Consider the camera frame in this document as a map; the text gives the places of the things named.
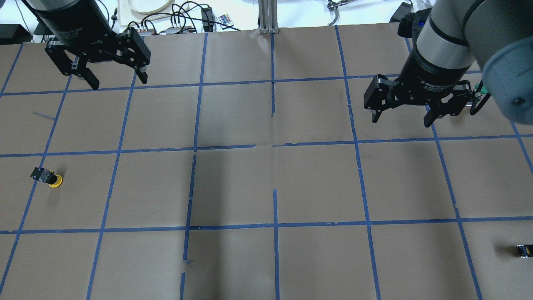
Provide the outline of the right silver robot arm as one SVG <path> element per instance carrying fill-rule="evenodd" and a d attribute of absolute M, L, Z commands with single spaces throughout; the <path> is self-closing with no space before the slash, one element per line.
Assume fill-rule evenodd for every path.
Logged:
<path fill-rule="evenodd" d="M 400 75 L 375 75 L 365 92 L 373 123 L 385 110 L 428 106 L 428 128 L 494 97 L 508 120 L 532 124 L 531 0 L 438 0 L 424 25 L 414 17 L 407 26 L 413 49 Z"/>

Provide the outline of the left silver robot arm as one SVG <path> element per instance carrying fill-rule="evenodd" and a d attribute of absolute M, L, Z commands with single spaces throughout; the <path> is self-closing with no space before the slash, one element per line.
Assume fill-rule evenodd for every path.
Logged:
<path fill-rule="evenodd" d="M 115 33 L 95 0 L 25 0 L 24 5 L 51 30 L 45 52 L 62 74 L 83 78 L 97 90 L 100 82 L 87 64 L 114 61 L 148 82 L 148 46 L 133 27 Z"/>

